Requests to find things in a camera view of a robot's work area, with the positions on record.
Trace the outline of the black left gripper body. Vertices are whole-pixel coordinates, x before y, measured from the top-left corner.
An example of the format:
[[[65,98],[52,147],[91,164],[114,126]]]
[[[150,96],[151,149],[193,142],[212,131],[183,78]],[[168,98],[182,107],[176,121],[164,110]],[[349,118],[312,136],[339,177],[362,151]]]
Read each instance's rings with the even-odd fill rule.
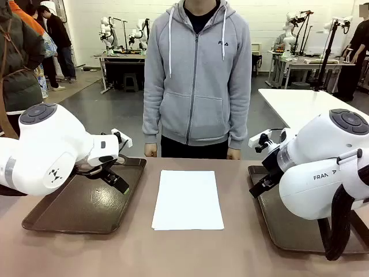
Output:
[[[75,165],[75,174],[77,175],[95,175],[105,169],[109,169],[118,160],[114,156],[102,156],[94,160],[83,160]]]

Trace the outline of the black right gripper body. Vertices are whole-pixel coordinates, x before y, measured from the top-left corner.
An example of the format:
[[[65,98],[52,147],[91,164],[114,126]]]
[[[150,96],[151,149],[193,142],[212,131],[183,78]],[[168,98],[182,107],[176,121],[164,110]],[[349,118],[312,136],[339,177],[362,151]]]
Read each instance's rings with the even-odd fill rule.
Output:
[[[278,153],[280,151],[280,147],[278,146],[270,153],[268,153],[267,157],[262,161],[263,167],[268,171],[268,174],[271,177],[281,177],[284,172],[278,165]]]

